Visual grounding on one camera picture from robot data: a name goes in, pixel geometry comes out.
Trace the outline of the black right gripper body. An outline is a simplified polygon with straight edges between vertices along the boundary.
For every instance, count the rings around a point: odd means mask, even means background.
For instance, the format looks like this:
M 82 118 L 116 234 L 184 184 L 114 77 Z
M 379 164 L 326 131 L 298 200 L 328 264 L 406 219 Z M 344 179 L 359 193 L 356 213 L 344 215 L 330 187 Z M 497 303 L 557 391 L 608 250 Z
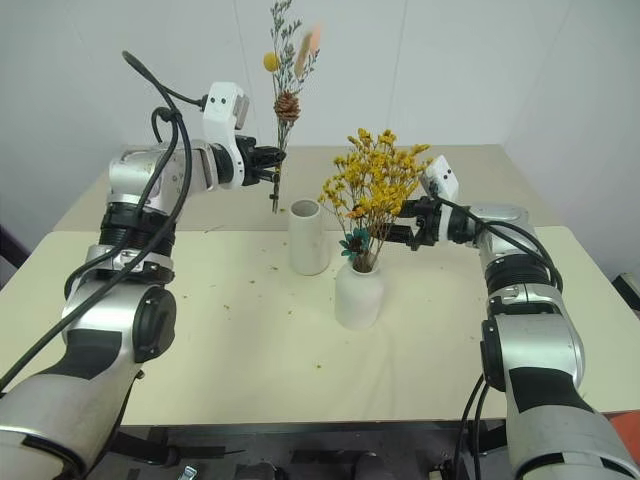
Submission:
M 441 210 L 442 204 L 438 199 L 423 196 L 414 201 L 413 213 L 418 230 L 410 245 L 412 251 L 421 246 L 434 246 L 439 241 Z

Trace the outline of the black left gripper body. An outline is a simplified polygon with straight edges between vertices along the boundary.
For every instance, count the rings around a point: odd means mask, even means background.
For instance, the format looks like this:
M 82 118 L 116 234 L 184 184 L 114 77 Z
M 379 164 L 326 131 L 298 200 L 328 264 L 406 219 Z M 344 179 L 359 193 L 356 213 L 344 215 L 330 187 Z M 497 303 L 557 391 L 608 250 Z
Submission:
M 255 159 L 254 159 L 256 139 L 254 137 L 237 135 L 236 145 L 239 149 L 239 152 L 242 157 L 242 162 L 243 162 L 244 179 L 243 179 L 242 185 L 243 186 L 255 185 L 258 182 L 258 177 L 256 176 Z

